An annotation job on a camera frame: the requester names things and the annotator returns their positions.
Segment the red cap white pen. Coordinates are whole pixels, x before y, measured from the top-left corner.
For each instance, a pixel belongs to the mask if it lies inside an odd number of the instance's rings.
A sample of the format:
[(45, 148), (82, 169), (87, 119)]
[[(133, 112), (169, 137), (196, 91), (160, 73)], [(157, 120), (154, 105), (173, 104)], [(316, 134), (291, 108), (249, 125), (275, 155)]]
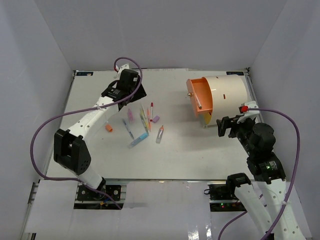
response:
[(154, 103), (151, 102), (150, 103), (150, 122), (153, 121), (153, 107), (154, 107)]

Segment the cream round drawer organizer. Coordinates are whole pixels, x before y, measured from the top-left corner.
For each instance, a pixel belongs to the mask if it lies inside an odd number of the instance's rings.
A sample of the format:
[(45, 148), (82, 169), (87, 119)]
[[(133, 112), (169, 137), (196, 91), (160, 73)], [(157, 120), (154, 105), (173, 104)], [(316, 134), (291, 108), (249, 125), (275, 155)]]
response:
[(251, 97), (243, 79), (236, 75), (206, 76), (209, 95), (205, 98), (211, 104), (208, 113), (203, 115), (204, 127), (215, 126), (217, 120), (233, 118), (240, 113), (239, 106)]

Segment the orange top drawer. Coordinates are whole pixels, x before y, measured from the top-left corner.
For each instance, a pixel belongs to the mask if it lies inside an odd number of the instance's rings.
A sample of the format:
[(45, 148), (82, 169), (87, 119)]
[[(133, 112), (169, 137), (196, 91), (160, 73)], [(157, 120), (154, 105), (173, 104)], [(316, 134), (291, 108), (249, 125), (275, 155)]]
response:
[[(211, 113), (213, 111), (213, 98), (207, 79), (205, 77), (188, 79), (186, 81), (186, 86), (194, 115), (198, 117), (200, 114)], [(202, 109), (198, 108), (194, 93), (196, 93), (199, 98)]]

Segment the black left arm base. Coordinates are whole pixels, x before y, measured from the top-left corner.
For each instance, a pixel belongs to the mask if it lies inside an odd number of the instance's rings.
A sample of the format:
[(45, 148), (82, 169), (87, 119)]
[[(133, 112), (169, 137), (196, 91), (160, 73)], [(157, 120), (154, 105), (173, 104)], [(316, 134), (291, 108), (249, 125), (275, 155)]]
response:
[[(122, 186), (121, 185), (106, 185), (101, 190), (101, 192), (106, 193), (114, 201), (119, 201), (121, 199)], [(79, 185), (77, 189), (76, 200), (85, 201), (104, 201), (110, 199), (108, 196), (102, 193), (98, 193), (88, 189), (84, 185)]]

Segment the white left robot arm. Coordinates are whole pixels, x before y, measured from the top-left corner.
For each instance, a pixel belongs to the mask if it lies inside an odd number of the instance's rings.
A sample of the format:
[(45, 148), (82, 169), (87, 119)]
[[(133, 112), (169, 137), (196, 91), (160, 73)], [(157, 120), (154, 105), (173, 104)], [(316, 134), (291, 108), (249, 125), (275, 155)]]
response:
[(129, 103), (147, 96), (141, 75), (130, 69), (129, 64), (122, 65), (117, 76), (101, 93), (92, 111), (68, 129), (59, 129), (54, 134), (54, 161), (89, 186), (88, 193), (96, 200), (105, 196), (105, 179), (91, 167), (87, 144), (109, 118)]

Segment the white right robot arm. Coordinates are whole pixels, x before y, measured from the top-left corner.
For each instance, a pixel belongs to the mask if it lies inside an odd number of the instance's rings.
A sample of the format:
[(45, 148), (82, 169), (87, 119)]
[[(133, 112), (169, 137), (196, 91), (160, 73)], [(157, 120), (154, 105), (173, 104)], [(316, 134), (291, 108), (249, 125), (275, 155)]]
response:
[(226, 180), (226, 195), (239, 199), (263, 240), (304, 240), (289, 201), (294, 183), (287, 185), (286, 174), (279, 158), (274, 153), (276, 138), (274, 129), (263, 122), (256, 122), (262, 111), (255, 101), (243, 103), (239, 114), (225, 116), (216, 121), (218, 135), (236, 138), (247, 153), (248, 169), (261, 190), (265, 200), (261, 202), (252, 182), (245, 173), (229, 175)]

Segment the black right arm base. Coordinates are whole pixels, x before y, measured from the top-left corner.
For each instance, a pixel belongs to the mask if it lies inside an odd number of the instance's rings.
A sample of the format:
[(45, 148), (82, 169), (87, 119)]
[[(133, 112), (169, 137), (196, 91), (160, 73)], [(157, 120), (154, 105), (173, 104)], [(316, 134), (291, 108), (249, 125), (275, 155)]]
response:
[(203, 193), (209, 196), (212, 213), (244, 212), (246, 210), (240, 200), (230, 194), (226, 184), (209, 184)]

